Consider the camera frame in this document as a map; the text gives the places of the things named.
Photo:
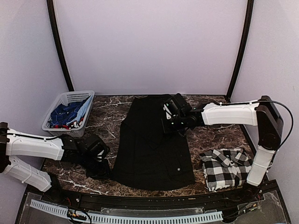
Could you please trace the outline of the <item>black white plaid shirt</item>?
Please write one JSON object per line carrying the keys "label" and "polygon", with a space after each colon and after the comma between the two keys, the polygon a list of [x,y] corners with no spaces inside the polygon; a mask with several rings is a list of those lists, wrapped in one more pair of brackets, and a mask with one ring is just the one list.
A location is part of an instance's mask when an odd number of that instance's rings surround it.
{"label": "black white plaid shirt", "polygon": [[199,158],[210,192],[242,186],[253,163],[243,148],[213,149],[201,153]]}

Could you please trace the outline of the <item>black long sleeve shirt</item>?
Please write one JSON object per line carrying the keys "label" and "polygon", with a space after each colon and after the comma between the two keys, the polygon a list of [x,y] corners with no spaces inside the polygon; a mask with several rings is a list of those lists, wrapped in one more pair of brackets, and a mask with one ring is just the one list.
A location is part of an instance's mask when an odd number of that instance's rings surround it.
{"label": "black long sleeve shirt", "polygon": [[136,189],[174,190],[195,183],[187,139],[165,134],[163,102],[169,94],[134,98],[121,122],[113,180]]}

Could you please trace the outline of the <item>grey plastic laundry basket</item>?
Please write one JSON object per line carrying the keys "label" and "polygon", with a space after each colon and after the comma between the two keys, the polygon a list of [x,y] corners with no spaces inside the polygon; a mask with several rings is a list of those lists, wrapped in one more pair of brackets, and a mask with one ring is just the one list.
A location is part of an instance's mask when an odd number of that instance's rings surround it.
{"label": "grey plastic laundry basket", "polygon": [[54,136],[82,137],[93,105],[95,92],[70,91],[60,94],[50,107],[42,129]]}

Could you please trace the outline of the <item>black frame post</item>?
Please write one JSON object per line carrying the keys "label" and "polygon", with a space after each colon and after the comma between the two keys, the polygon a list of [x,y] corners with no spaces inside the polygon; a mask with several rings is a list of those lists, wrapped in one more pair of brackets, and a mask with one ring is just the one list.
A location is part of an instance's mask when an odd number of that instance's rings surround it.
{"label": "black frame post", "polygon": [[238,75],[241,69],[246,45],[247,45],[247,40],[248,40],[248,35],[249,35],[249,30],[250,30],[250,25],[251,25],[251,19],[252,19],[252,14],[253,14],[253,8],[254,8],[254,0],[248,0],[247,1],[247,7],[246,7],[246,14],[245,14],[245,19],[244,19],[244,24],[243,24],[243,29],[242,29],[242,36],[240,40],[240,45],[238,49],[238,54],[236,57],[235,61],[235,66],[233,69],[232,77],[228,86],[228,90],[226,93],[226,100],[230,101],[236,86],[236,82],[238,79]]}
{"label": "black frame post", "polygon": [[67,85],[68,91],[75,91],[72,80],[71,80],[71,76],[68,71],[66,59],[64,56],[64,50],[62,47],[62,43],[61,43],[59,31],[58,31],[58,23],[57,23],[57,17],[56,17],[56,13],[55,13],[54,1],[46,0],[46,3],[47,3],[47,9],[48,9],[48,15],[49,15],[49,20],[50,20],[52,35],[53,35],[58,59],[60,62],[60,66],[62,69],[62,73],[64,76],[64,80]]}

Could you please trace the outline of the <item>black front rail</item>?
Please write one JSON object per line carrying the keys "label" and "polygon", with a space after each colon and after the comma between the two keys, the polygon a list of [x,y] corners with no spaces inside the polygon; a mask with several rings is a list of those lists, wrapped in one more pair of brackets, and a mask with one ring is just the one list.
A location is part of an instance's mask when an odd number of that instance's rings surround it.
{"label": "black front rail", "polygon": [[59,197],[43,193],[42,199],[72,206],[83,210],[111,209],[185,209],[185,208],[235,208],[242,203],[249,203],[258,198],[257,195],[240,196],[241,189],[228,190],[218,193],[197,194],[189,196],[104,196],[92,193],[79,193],[62,190]]}

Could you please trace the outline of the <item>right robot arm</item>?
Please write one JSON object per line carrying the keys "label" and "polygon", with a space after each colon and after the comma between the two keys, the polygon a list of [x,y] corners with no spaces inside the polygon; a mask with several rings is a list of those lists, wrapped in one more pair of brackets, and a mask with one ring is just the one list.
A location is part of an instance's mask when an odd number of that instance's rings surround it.
{"label": "right robot arm", "polygon": [[284,121],[276,108],[283,104],[262,96],[259,100],[241,103],[191,105],[181,94],[176,94],[163,102],[166,114],[162,121],[165,133],[177,131],[185,134],[187,129],[213,125],[249,125],[258,128],[258,148],[253,159],[253,166],[247,177],[246,185],[239,191],[238,198],[249,202],[256,196],[256,188],[263,180],[266,171],[271,167],[278,150],[286,142],[283,137]]}

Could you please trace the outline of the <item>blue clothes in basket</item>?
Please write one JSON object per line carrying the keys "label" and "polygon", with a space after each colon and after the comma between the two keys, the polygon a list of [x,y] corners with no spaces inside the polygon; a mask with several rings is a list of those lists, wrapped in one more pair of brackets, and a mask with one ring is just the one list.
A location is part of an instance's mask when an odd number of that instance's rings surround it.
{"label": "blue clothes in basket", "polygon": [[91,96],[82,101],[58,105],[50,114],[48,124],[50,128],[64,128],[67,130],[79,128],[84,121],[87,108],[90,105]]}

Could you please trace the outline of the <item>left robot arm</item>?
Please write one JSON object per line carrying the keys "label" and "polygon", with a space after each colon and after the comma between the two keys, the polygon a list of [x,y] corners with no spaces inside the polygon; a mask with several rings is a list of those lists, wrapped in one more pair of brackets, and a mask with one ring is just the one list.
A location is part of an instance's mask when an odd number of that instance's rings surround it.
{"label": "left robot arm", "polygon": [[19,158],[20,155],[77,164],[86,169],[87,177],[102,179],[110,175],[106,159],[109,151],[110,148],[95,134],[86,139],[67,134],[45,137],[10,129],[6,122],[0,124],[0,172],[47,192],[55,203],[66,200],[58,178],[25,163]]}

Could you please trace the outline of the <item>left black frame post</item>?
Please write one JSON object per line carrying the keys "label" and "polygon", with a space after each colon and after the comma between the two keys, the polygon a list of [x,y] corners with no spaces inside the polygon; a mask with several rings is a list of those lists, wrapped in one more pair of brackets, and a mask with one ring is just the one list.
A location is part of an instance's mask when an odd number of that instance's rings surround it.
{"label": "left black frame post", "polygon": [[57,23],[57,17],[56,17],[56,13],[55,13],[54,1],[46,0],[46,3],[47,3],[47,9],[48,9],[48,15],[49,15],[49,20],[50,20],[52,35],[53,35],[58,59],[60,62],[60,66],[62,69],[62,73],[64,76],[64,80],[67,85],[68,91],[75,91],[72,80],[71,80],[71,76],[68,71],[66,59],[64,56],[64,50],[62,47],[62,43],[61,43],[59,31],[58,31],[58,23]]}

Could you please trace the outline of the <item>right black frame post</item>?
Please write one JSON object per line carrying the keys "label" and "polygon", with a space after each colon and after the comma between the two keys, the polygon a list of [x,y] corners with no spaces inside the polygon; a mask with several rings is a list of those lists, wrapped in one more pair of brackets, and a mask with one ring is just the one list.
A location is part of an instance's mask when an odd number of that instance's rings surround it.
{"label": "right black frame post", "polygon": [[240,40],[240,45],[238,49],[238,54],[236,57],[235,61],[235,66],[233,69],[232,77],[228,86],[228,90],[226,93],[226,100],[230,101],[236,86],[236,82],[238,79],[238,75],[241,69],[246,45],[247,45],[247,40],[248,40],[248,35],[249,35],[249,30],[250,30],[250,25],[251,25],[251,19],[252,19],[252,14],[253,14],[253,8],[254,8],[254,0],[248,0],[247,1],[247,7],[246,7],[246,14],[245,14],[245,19],[244,19],[244,24],[243,24],[243,29],[242,29],[242,36]]}

